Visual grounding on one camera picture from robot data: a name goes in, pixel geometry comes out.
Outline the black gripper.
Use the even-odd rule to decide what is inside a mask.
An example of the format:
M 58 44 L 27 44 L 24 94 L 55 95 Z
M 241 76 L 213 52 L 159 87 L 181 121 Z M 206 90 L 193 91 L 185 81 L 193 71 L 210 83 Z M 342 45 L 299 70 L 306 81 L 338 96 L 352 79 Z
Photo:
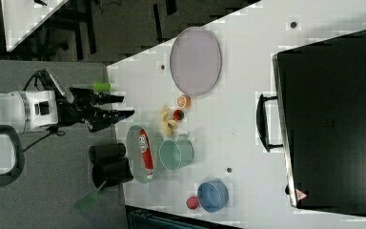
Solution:
M 134 114 L 134 110 L 100 110 L 96 112 L 96 104 L 122 103 L 124 101 L 122 95 L 96 94 L 93 90 L 81 88 L 71 88 L 70 95 L 73 96 L 72 102 L 69 102 L 63 94 L 59 92 L 55 93 L 58 113 L 58 122 L 56 126 L 58 128 L 69 127 L 76 123 L 85 123 L 88 130 L 93 133 L 93 117 L 97 118 L 99 123 L 111 125 Z

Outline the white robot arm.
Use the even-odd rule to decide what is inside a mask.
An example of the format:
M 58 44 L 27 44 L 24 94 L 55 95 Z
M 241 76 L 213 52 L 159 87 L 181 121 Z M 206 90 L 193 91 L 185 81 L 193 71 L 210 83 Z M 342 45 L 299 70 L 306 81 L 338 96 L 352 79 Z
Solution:
M 19 136 L 46 131 L 61 135 L 61 127 L 84 123 L 98 132 L 134 114 L 133 110 L 103 110 L 101 106 L 120 103 L 122 96 L 74 89 L 67 99 L 55 91 L 11 92 L 0 94 L 0 187 L 16 181 L 24 170 L 26 149 Z

